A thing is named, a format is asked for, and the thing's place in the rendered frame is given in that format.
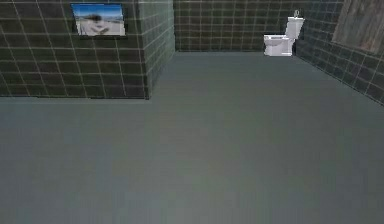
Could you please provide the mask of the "white toilet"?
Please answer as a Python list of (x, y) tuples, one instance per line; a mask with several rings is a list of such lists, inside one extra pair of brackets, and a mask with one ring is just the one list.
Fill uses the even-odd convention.
[(265, 34), (264, 54), (266, 56), (291, 56), (293, 53), (293, 44), (299, 38), (304, 21), (304, 18), (289, 17), (284, 34)]

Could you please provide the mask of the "grey wooden room door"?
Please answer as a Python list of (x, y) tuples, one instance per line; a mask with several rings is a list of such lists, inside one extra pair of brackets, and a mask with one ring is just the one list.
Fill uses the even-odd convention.
[(384, 43), (384, 0), (344, 0), (332, 41), (379, 54)]

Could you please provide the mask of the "blue framed wall picture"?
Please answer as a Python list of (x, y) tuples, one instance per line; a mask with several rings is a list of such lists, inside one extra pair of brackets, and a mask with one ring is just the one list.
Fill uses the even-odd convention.
[(121, 4), (71, 3), (77, 34), (80, 36), (125, 36)]

